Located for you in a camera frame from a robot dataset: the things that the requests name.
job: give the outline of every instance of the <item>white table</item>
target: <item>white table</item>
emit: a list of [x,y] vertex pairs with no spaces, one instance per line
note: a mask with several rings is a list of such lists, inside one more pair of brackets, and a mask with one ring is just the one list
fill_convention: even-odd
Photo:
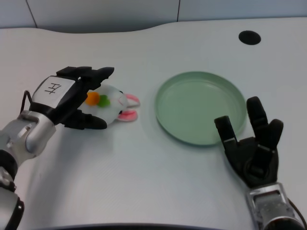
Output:
[[[256,46],[238,34],[261,35]],[[279,181],[307,217],[307,18],[182,22],[113,34],[0,30],[0,127],[18,115],[25,89],[66,66],[115,67],[106,83],[137,95],[139,119],[107,130],[57,132],[18,171],[20,229],[93,223],[163,223],[250,230],[246,187],[223,148],[184,145],[165,134],[155,92],[185,71],[208,71],[260,97],[284,121]],[[250,124],[238,139],[253,135]]]

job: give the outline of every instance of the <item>stuffed bunny toy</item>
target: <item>stuffed bunny toy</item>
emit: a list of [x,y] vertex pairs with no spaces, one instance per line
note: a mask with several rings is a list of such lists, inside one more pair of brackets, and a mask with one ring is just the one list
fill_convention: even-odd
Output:
[[111,85],[101,84],[95,91],[87,93],[87,99],[80,109],[103,119],[109,125],[116,119],[126,122],[136,120],[137,112],[128,108],[138,105],[140,100],[136,96],[123,93]]

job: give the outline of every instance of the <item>orange pom-pom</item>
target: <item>orange pom-pom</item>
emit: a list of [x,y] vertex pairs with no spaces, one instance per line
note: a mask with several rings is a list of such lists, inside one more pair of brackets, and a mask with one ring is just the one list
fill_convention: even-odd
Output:
[[87,98],[85,100],[85,103],[87,103],[90,106],[97,105],[100,101],[100,95],[97,92],[88,92]]

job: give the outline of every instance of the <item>white label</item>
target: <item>white label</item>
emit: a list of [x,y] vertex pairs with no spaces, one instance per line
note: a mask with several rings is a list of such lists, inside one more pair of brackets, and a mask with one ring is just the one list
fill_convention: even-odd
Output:
[[32,100],[56,108],[74,83],[74,80],[50,76],[34,93]]

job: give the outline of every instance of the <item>green plate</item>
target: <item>green plate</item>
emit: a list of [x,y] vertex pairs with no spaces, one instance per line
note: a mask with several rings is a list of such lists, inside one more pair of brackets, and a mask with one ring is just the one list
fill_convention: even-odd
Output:
[[161,126],[179,140],[212,145],[220,141],[214,119],[229,116],[238,134],[247,111],[243,95],[231,82],[212,73],[187,72],[161,86],[155,114]]

